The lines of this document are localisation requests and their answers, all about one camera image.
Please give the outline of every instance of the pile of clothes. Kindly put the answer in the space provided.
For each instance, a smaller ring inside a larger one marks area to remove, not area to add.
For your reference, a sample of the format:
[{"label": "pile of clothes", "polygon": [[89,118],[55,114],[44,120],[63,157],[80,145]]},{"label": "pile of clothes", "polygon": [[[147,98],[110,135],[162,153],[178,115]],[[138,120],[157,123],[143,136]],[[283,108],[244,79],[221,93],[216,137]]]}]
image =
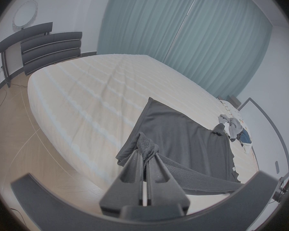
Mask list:
[{"label": "pile of clothes", "polygon": [[239,140],[245,153],[250,152],[252,141],[248,132],[242,127],[238,119],[234,117],[229,118],[227,115],[220,115],[219,123],[225,126],[224,130],[227,133],[231,142]]}]

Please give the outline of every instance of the bed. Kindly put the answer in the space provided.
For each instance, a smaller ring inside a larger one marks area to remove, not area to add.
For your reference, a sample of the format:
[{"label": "bed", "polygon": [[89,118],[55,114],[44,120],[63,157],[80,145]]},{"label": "bed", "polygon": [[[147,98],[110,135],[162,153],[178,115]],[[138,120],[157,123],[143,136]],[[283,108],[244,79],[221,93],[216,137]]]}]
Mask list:
[{"label": "bed", "polygon": [[[106,191],[122,167],[115,158],[151,97],[213,129],[225,106],[196,83],[146,55],[97,55],[36,71],[28,82],[32,113],[62,157]],[[238,180],[257,171],[253,153],[231,143]],[[189,196],[189,213],[227,197]]]}]

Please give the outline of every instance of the curtain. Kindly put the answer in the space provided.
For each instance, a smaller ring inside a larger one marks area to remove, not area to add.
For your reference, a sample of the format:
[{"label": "curtain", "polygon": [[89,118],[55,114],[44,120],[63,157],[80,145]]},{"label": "curtain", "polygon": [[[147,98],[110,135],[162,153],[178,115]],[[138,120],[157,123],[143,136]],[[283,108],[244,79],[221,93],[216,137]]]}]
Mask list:
[{"label": "curtain", "polygon": [[266,53],[272,25],[252,0],[196,0],[164,63],[213,96],[237,96]]},{"label": "curtain", "polygon": [[163,61],[193,0],[109,0],[97,54],[144,54]]}]

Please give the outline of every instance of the dark baseboard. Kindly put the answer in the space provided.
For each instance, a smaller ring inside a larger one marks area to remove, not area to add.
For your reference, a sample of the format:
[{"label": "dark baseboard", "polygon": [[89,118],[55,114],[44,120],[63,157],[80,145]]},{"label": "dark baseboard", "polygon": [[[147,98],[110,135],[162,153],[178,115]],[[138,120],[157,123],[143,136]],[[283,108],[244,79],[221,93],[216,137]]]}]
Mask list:
[{"label": "dark baseboard", "polygon": [[[15,78],[17,75],[21,74],[24,71],[24,67],[16,70],[10,75],[11,79]],[[0,89],[6,84],[5,80],[0,83]]]},{"label": "dark baseboard", "polygon": [[84,52],[80,54],[80,57],[86,57],[86,56],[95,56],[96,55],[96,51],[92,51],[92,52]]}]

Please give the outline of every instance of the gray cloth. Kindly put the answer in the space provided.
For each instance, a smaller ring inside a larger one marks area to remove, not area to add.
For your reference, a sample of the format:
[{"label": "gray cloth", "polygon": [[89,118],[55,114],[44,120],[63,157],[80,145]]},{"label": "gray cloth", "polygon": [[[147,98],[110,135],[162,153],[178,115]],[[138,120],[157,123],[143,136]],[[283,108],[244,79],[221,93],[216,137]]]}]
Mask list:
[{"label": "gray cloth", "polygon": [[116,159],[124,166],[140,150],[144,166],[156,153],[189,194],[220,194],[237,190],[229,139],[218,124],[209,130],[184,114],[149,98]]},{"label": "gray cloth", "polygon": [[229,118],[227,115],[220,115],[219,123],[224,124],[225,122],[229,123],[230,139],[236,139],[238,134],[243,131],[241,123],[236,118]]}]

